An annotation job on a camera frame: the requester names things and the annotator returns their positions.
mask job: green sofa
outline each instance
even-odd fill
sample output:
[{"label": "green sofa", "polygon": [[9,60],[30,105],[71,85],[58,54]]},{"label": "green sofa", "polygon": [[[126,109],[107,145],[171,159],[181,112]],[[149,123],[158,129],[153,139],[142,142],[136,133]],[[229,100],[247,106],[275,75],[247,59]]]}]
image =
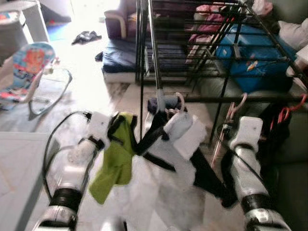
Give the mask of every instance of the green sofa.
[{"label": "green sofa", "polygon": [[[301,23],[308,17],[308,0],[271,0],[281,20],[289,23]],[[199,91],[204,97],[218,97],[224,79],[203,79]],[[240,96],[241,89],[232,80],[229,81],[225,96]],[[299,95],[303,91],[293,85],[289,94]],[[272,91],[256,91],[255,96],[272,96]],[[259,116],[268,106],[267,103],[246,104],[241,115]],[[222,123],[229,104],[223,104],[218,124]],[[207,108],[214,120],[217,104],[209,103]],[[293,114],[290,137],[282,147],[273,153],[274,166],[279,171],[277,209],[293,231],[308,230],[308,111]]]}]

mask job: black metal rack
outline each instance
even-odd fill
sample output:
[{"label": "black metal rack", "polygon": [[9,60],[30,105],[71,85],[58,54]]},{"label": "black metal rack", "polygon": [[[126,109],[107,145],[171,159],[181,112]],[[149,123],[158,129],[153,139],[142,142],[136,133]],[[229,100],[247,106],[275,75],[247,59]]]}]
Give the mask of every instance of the black metal rack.
[{"label": "black metal rack", "polygon": [[[198,0],[137,0],[137,35],[136,35],[136,64],[137,73],[136,81],[141,85],[141,121],[142,121],[142,107],[143,107],[143,85],[144,75],[146,70],[144,67],[145,58],[144,50],[147,41],[146,30],[148,23],[151,29],[151,42],[153,52],[154,74],[157,89],[162,89],[164,79],[167,77],[185,78],[185,83],[196,85],[202,78],[224,78],[224,84],[220,97],[187,97],[186,102],[203,102],[203,103],[218,103],[214,125],[212,128],[210,143],[213,140],[214,130],[217,126],[218,116],[221,110],[222,103],[240,102],[241,97],[224,97],[228,81],[232,77],[262,77],[262,75],[245,75],[245,73],[232,75],[230,68],[232,62],[238,61],[264,61],[269,64],[272,63],[288,63],[295,72],[295,77],[299,78],[308,88],[308,78],[294,63],[288,52],[277,41],[276,37],[266,28],[259,16],[257,16],[248,1],[244,0],[216,0],[213,1],[198,1]],[[222,7],[224,10],[220,12],[196,11],[195,8],[199,5],[216,5]],[[183,6],[182,10],[173,10],[172,5]],[[223,20],[194,20],[195,13],[210,13],[221,14],[224,16]],[[246,17],[254,18],[253,23],[245,22]],[[198,29],[191,29],[196,25],[211,25],[217,26],[215,32],[204,32]],[[236,31],[231,31],[231,28],[237,25]],[[247,33],[242,32],[243,25],[259,26],[262,28],[262,33]],[[211,36],[207,42],[189,41],[191,35],[207,35]],[[233,44],[222,44],[222,40],[226,35],[234,35]],[[238,43],[240,35],[249,36],[266,36],[271,40],[270,45],[244,45]],[[230,57],[218,57],[215,52],[218,46],[230,47],[232,55]],[[241,46],[246,47],[260,47],[276,49],[280,57],[277,58],[246,58],[242,57],[239,51]],[[198,51],[198,55],[189,56],[187,49],[191,51]],[[215,60],[228,61],[229,68],[221,72]],[[206,66],[211,64],[214,70],[210,72]],[[301,97],[248,97],[248,102],[299,102]]]}]

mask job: clothes drying rack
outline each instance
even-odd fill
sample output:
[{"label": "clothes drying rack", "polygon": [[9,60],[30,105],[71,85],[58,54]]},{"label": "clothes drying rack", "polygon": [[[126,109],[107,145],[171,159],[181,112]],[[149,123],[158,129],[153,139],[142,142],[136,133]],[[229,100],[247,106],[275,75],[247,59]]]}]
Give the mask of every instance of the clothes drying rack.
[{"label": "clothes drying rack", "polygon": [[[214,13],[207,11],[196,11],[196,7],[199,5],[216,5],[219,7],[227,7],[228,10],[224,13],[224,20],[222,22],[207,21],[207,20],[194,20],[194,13]],[[182,10],[172,10],[172,6],[175,9],[179,8],[181,5]],[[250,36],[267,36],[272,44],[271,45],[246,45],[250,47],[266,47],[274,48],[280,53],[281,57],[276,59],[264,58],[262,61],[267,62],[278,62],[278,63],[288,63],[290,67],[293,68],[295,75],[294,77],[299,78],[303,84],[308,88],[308,78],[305,74],[298,68],[294,63],[292,58],[286,52],[286,50],[280,45],[275,36],[266,28],[262,19],[257,16],[251,8],[251,5],[244,0],[216,0],[213,1],[197,1],[197,0],[137,0],[137,33],[136,33],[136,80],[140,83],[141,86],[141,137],[142,137],[142,112],[143,112],[143,87],[144,87],[144,76],[150,70],[145,70],[145,49],[146,49],[146,34],[147,26],[150,24],[151,29],[151,40],[152,40],[152,49],[153,49],[153,64],[154,64],[154,74],[155,81],[158,90],[163,88],[163,77],[186,77],[186,83],[196,85],[198,81],[202,78],[224,78],[224,84],[219,97],[186,97],[185,102],[187,103],[217,103],[218,107],[216,110],[216,115],[212,127],[212,131],[209,138],[209,145],[212,143],[214,137],[214,131],[217,127],[218,117],[221,111],[221,106],[223,103],[236,102],[239,103],[242,101],[242,97],[225,97],[226,86],[230,78],[236,77],[261,77],[261,75],[237,75],[232,76],[230,74],[230,67],[232,62],[237,61],[256,61],[260,60],[255,58],[244,58],[239,52],[239,47],[244,46],[239,44],[240,35],[250,35]],[[243,19],[245,17],[254,18],[254,23],[245,23]],[[180,22],[182,25],[176,28],[170,27],[172,22]],[[231,32],[230,29],[233,25],[237,24],[237,31]],[[241,32],[242,25],[258,25],[263,29],[264,33],[244,33]],[[218,25],[219,29],[215,33],[206,33],[198,30],[186,29],[192,27],[193,25]],[[179,39],[169,39],[170,37],[166,35],[182,35],[179,36]],[[209,42],[189,42],[188,38],[192,34],[198,35],[212,35],[212,39]],[[234,43],[230,46],[232,49],[232,55],[230,58],[221,58],[215,55],[217,47],[222,41],[222,39],[228,35],[233,34]],[[176,53],[177,48],[168,48],[168,46],[163,45],[180,45],[181,48],[193,47],[193,46],[202,46],[201,53],[194,57],[187,57],[186,60],[179,58]],[[169,64],[183,65],[186,71],[182,73],[172,73],[170,70],[164,68],[161,69],[162,60],[167,59]],[[215,61],[229,61],[229,70],[226,70],[224,73],[219,71],[219,67],[216,65]],[[216,70],[210,73],[204,69],[206,65],[211,63]],[[300,102],[302,100],[301,96],[272,96],[272,97],[253,97],[248,96],[247,103],[291,103],[291,102]]]}]

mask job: green towel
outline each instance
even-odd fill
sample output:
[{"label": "green towel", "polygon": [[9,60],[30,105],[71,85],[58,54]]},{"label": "green towel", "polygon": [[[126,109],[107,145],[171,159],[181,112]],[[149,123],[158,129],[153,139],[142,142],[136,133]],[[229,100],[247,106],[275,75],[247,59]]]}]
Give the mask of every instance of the green towel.
[{"label": "green towel", "polygon": [[103,154],[103,166],[89,188],[99,204],[105,202],[114,185],[128,184],[131,179],[132,157],[135,154],[131,144],[135,139],[133,127],[137,118],[130,113],[120,113],[114,123],[116,121],[120,121],[120,124],[112,135],[123,143],[111,141],[110,147]]}]

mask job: metal frame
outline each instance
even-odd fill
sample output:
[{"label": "metal frame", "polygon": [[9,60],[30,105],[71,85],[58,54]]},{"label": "metal frame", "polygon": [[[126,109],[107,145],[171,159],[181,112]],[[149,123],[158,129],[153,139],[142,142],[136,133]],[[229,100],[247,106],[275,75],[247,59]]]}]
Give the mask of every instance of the metal frame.
[{"label": "metal frame", "polygon": [[[288,53],[284,50],[284,48],[279,44],[279,42],[276,40],[276,38],[272,35],[272,33],[265,27],[262,20],[259,16],[257,16],[251,7],[247,5],[247,2],[240,1],[240,0],[218,0],[212,2],[212,1],[193,1],[193,0],[185,0],[185,1],[176,1],[176,0],[138,0],[141,1],[141,5],[143,4],[144,7],[148,7],[149,12],[149,22],[150,22],[150,28],[151,28],[151,38],[152,38],[152,49],[154,54],[154,74],[155,74],[155,80],[156,80],[156,86],[157,89],[162,89],[162,79],[164,77],[169,77],[172,79],[173,77],[187,77],[186,83],[192,83],[195,81],[195,85],[201,78],[224,78],[224,84],[223,88],[220,94],[220,97],[213,98],[213,97],[187,97],[185,99],[188,103],[196,103],[196,102],[202,102],[202,103],[218,103],[218,108],[216,111],[215,119],[213,128],[211,131],[209,144],[212,143],[213,137],[214,137],[214,131],[217,126],[218,117],[220,114],[221,106],[223,103],[231,103],[231,102],[240,102],[242,100],[241,97],[224,97],[226,86],[228,84],[228,81],[231,77],[262,77],[261,75],[255,75],[255,76],[247,76],[244,73],[240,75],[230,75],[230,68],[231,64],[234,61],[255,61],[255,60],[262,60],[262,61],[268,61],[268,62],[279,62],[279,63],[288,63],[289,66],[293,68],[295,71],[295,77],[299,78],[304,85],[308,88],[308,78],[305,76],[305,74],[298,68],[298,66],[294,63],[292,58],[288,55]],[[217,30],[216,33],[203,33],[200,31],[186,31],[184,28],[180,29],[170,29],[170,28],[163,28],[160,27],[157,22],[170,22],[172,19],[174,19],[172,16],[170,17],[158,17],[155,18],[154,12],[173,12],[173,10],[168,9],[162,9],[162,8],[155,8],[153,6],[153,3],[168,3],[168,4],[187,4],[187,5],[202,5],[202,4],[208,4],[208,5],[218,5],[218,6],[228,6],[230,7],[230,11],[225,14],[225,19],[223,22],[208,22],[203,20],[194,21],[192,18],[181,18],[180,20],[184,23],[184,25],[219,25],[219,30]],[[137,15],[140,15],[139,8],[137,7]],[[183,15],[187,15],[187,13],[196,13],[196,11],[182,11]],[[147,15],[145,8],[142,8],[141,15]],[[243,22],[243,18],[247,15],[253,17],[257,23],[253,23],[254,25],[260,26],[264,33],[243,33],[241,32],[241,26],[242,25],[252,25],[252,23],[245,23]],[[144,68],[144,55],[142,55],[142,51],[145,49],[145,33],[146,33],[146,25],[148,23],[147,17],[141,17],[140,18],[140,24],[142,26],[137,26],[137,30],[141,29],[141,31],[138,32],[137,35],[137,50],[141,50],[137,52],[137,72],[140,74],[140,84],[141,84],[141,137],[142,137],[142,108],[143,108],[143,73]],[[236,32],[230,32],[230,28],[237,24],[237,31]],[[186,40],[169,40],[169,39],[160,39],[157,34],[164,34],[164,33],[177,33],[182,35],[191,35],[191,34],[203,34],[203,35],[213,35],[213,38],[210,42],[188,42]],[[221,44],[220,42],[225,37],[226,34],[234,34],[235,39],[234,43],[232,45],[230,44]],[[238,38],[240,35],[251,35],[251,36],[267,36],[271,42],[272,45],[243,45],[238,44]],[[193,58],[187,58],[191,59],[193,62],[186,63],[183,62],[183,60],[180,60],[180,57],[176,53],[175,48],[162,48],[160,45],[181,45],[181,46],[192,46],[192,45],[200,45],[203,46],[202,54],[195,56]],[[215,56],[215,51],[217,46],[230,46],[232,47],[232,55],[230,58],[219,58]],[[262,48],[276,48],[277,51],[281,54],[281,57],[277,59],[271,59],[271,58],[265,58],[265,59],[256,59],[256,58],[243,58],[239,54],[239,47],[246,46],[246,47],[262,47]],[[175,52],[170,54],[170,52],[166,52],[166,50],[174,50]],[[202,68],[207,62],[211,62],[213,60],[227,60],[229,62],[229,68],[227,68],[225,73],[220,73],[217,68],[218,74],[208,74],[206,71],[203,71]],[[176,65],[182,65],[184,67],[189,68],[188,71],[182,72],[182,73],[174,73],[172,70],[164,68],[163,70],[160,68],[161,63],[164,64],[176,64]],[[301,101],[301,97],[248,97],[247,102],[299,102]]]}]

